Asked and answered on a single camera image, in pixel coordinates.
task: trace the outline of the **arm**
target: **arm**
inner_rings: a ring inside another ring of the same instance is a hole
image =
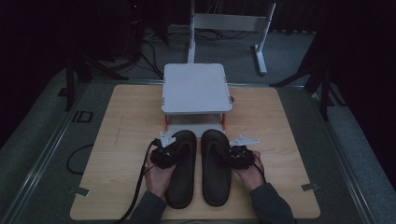
[[[148,190],[143,195],[139,205],[132,212],[129,222],[131,224],[160,223],[163,211],[167,206],[163,195],[169,186],[170,178],[176,166],[161,169],[151,162],[150,156],[148,156],[147,164],[148,168],[146,169],[145,179]]]
[[[254,151],[257,167],[262,166],[260,152]],[[294,223],[293,214],[288,203],[281,198],[274,187],[266,183],[263,175],[255,166],[246,170],[234,170],[242,180],[250,194],[254,213],[260,221],[272,224]]]

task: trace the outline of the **wooden table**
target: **wooden table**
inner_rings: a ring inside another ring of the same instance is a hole
[[[119,85],[115,88],[94,143],[80,187],[85,197],[76,195],[70,216],[73,219],[119,219],[128,209],[149,143],[164,131],[161,110],[163,86]],[[271,88],[230,88],[235,99],[227,114],[226,135],[258,138],[250,145],[262,154],[265,176],[289,203],[295,218],[320,214],[279,96]],[[166,208],[163,219],[255,218],[247,191],[233,173],[230,198],[222,207],[205,203],[202,195],[202,164],[198,140],[194,196],[182,210]],[[146,190],[143,182],[139,198]]]

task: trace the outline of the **hand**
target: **hand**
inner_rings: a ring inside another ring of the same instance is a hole
[[[151,193],[164,199],[163,195],[168,189],[169,181],[176,166],[173,165],[170,168],[161,169],[152,163],[150,157],[151,153],[148,155],[148,159],[146,160],[146,163],[148,164],[145,173],[146,187],[151,191]]]
[[[262,168],[262,164],[258,158],[261,157],[260,152],[258,151],[253,151],[253,155],[256,157],[256,160],[254,163],[259,167]],[[252,165],[246,170],[235,170],[234,171],[239,175],[239,178],[241,178],[242,183],[244,184],[245,188],[247,188],[248,191],[251,191],[262,184],[265,183],[265,180],[262,178],[262,175],[260,174],[259,170]]]

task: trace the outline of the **shoe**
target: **shoe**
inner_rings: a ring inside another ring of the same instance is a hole
[[[229,149],[227,136],[217,130],[207,130],[201,138],[203,194],[211,206],[224,205],[230,195],[231,168],[221,155]]]
[[[171,146],[179,151],[179,156],[165,192],[165,200],[170,207],[182,209],[190,204],[194,193],[197,138],[188,130],[175,133],[172,137],[176,138],[176,142]]]

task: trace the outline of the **sleeve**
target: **sleeve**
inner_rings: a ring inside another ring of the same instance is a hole
[[[250,193],[254,213],[262,222],[294,224],[288,203],[280,197],[270,183],[265,183]]]
[[[161,217],[163,216],[163,211],[165,210],[166,206],[166,202],[147,190],[140,200],[140,203],[132,212],[128,223],[158,224],[161,222]]]

